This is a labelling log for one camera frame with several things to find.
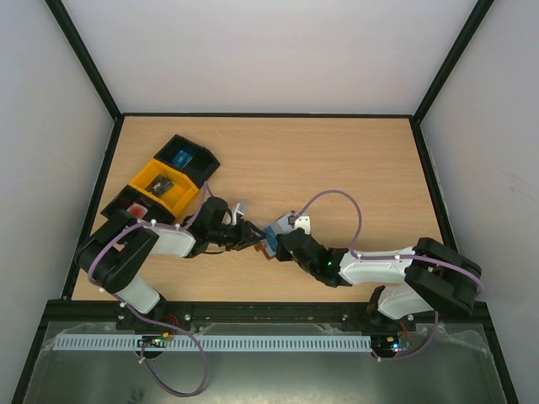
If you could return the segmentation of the red credit card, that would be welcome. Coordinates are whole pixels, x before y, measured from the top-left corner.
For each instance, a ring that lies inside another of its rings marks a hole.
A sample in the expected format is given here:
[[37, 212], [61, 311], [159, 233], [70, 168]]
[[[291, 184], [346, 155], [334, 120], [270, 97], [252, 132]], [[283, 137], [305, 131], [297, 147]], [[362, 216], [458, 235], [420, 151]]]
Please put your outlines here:
[[148, 208], [145, 207], [144, 205], [138, 204], [137, 202], [133, 202], [133, 203], [126, 209], [126, 211], [127, 211], [130, 215], [133, 215], [135, 218], [142, 220], [142, 219], [144, 218], [144, 216], [147, 214]]

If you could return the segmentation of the black credit card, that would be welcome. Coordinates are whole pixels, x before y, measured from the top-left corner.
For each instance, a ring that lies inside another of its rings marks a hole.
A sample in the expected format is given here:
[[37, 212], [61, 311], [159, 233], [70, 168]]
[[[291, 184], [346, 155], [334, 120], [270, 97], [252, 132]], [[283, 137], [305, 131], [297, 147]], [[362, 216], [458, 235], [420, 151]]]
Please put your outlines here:
[[160, 197], [168, 192], [172, 187], [173, 182], [169, 178], [165, 178], [163, 175], [158, 175], [147, 186], [147, 192]]

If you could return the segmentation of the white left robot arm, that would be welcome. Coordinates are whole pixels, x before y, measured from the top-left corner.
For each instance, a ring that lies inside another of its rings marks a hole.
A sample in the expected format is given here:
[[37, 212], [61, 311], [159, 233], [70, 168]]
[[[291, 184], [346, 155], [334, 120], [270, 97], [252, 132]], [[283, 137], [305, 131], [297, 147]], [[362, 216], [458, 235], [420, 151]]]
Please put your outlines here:
[[153, 311], [163, 297], [139, 271], [151, 255], [194, 258], [214, 244], [241, 251], [265, 239], [265, 234], [221, 198], [211, 196], [180, 225], [137, 219], [125, 210], [114, 213], [77, 248], [76, 265], [88, 281], [141, 314]]

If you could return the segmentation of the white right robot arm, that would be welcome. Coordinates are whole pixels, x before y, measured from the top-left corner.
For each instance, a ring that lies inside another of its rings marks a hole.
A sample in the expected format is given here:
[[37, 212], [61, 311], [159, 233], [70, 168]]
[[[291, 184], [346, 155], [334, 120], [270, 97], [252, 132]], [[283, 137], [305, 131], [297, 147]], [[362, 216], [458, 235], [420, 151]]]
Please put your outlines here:
[[476, 263], [428, 237], [401, 250], [360, 252], [326, 248], [297, 229], [277, 237], [276, 257], [329, 287], [377, 284], [367, 319], [379, 330], [425, 311], [466, 318], [483, 291]]

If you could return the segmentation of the brown leather card holder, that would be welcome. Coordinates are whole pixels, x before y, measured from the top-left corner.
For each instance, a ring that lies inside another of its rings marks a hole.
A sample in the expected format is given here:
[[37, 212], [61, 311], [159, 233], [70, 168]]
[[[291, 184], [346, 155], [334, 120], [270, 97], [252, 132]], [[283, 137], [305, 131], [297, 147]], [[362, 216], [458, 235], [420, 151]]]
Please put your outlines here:
[[278, 247], [277, 237], [279, 235], [285, 235], [294, 230], [291, 224], [291, 219], [294, 217], [295, 212], [289, 211], [280, 218], [273, 220], [263, 226], [261, 230], [265, 234], [265, 239], [254, 248], [257, 252], [262, 252], [267, 259], [275, 257]]

